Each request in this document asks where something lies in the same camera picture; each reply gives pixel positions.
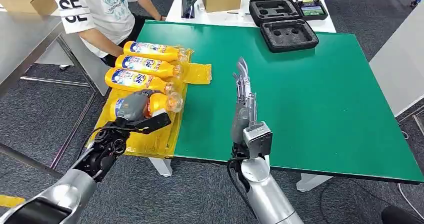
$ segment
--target green table mat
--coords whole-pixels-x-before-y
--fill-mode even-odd
[[[317,33],[315,49],[271,53],[258,28],[147,21],[138,41],[194,49],[212,64],[189,85],[175,156],[226,161],[243,56],[258,120],[273,131],[272,166],[424,181],[368,62],[350,34]]]

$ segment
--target bottle label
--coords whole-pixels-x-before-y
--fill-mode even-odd
[[[116,103],[115,103],[115,116],[118,116],[119,109],[120,109],[123,102],[124,102],[124,98],[118,99],[116,101]]]
[[[164,53],[165,50],[167,50],[167,48],[166,48],[166,45],[134,42],[130,45],[129,50],[134,53],[148,53],[151,51]]]
[[[150,84],[153,76],[150,76],[150,78],[147,78],[147,75],[140,74],[138,72],[128,71],[128,70],[122,70],[118,69],[115,71],[115,73],[112,75],[112,82],[126,85],[126,86],[132,86],[132,85],[143,85],[147,84],[148,82]]]
[[[152,60],[137,56],[126,56],[122,62],[122,67],[131,70],[158,70],[162,61]]]

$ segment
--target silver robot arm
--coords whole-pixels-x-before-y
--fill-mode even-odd
[[[231,127],[233,157],[228,167],[236,171],[260,224],[303,224],[270,173],[273,134],[265,122],[257,122],[256,95],[251,91],[248,67],[242,57],[237,69],[236,113]]]
[[[0,223],[77,223],[97,183],[124,153],[130,131],[149,134],[170,124],[164,110],[152,118],[144,117],[144,108],[154,92],[142,90],[127,96],[116,120],[96,129],[99,132],[94,141],[66,174],[40,194],[8,210],[0,217]]]

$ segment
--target yellow bottle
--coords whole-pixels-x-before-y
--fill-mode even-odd
[[[142,74],[154,75],[160,78],[179,78],[183,72],[181,65],[174,66],[162,60],[129,55],[120,55],[115,62],[115,67],[130,69]]]
[[[128,41],[124,45],[123,53],[171,62],[179,59],[180,49],[169,45]]]
[[[124,98],[117,99],[111,104],[111,119],[116,119],[118,111],[124,102]],[[178,113],[183,107],[184,101],[178,92],[172,92],[169,95],[162,93],[154,93],[150,96],[147,108],[145,109],[144,115],[146,117],[152,117],[155,115],[155,111],[165,109],[166,111],[172,111]]]
[[[169,94],[175,90],[172,82],[165,82],[159,77],[120,68],[109,69],[104,76],[104,81],[112,88],[132,92],[151,89]]]

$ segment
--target gray carpet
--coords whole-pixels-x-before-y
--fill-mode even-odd
[[[152,1],[161,14],[172,3]],[[370,59],[409,14],[410,1],[327,0],[327,5],[337,31],[356,34]],[[74,68],[61,72],[57,66],[34,65],[27,74],[82,81]],[[50,164],[90,94],[86,88],[19,81],[0,100],[0,141]],[[70,166],[103,104],[102,99],[95,100],[59,165],[60,171]],[[410,135],[408,143],[423,168],[424,138],[411,118],[401,124]],[[29,198],[54,183],[51,177],[7,156],[0,154],[0,162],[0,194]],[[148,159],[123,156],[99,185],[81,223],[257,223],[231,185],[224,166],[174,160],[172,167],[173,175],[162,177]],[[272,174],[305,223],[326,223],[325,219],[328,223],[381,223],[380,213],[387,204],[350,180],[334,178],[302,193],[295,188],[299,174]],[[374,195],[411,211],[394,183],[357,181]],[[424,213],[424,187],[402,187]]]

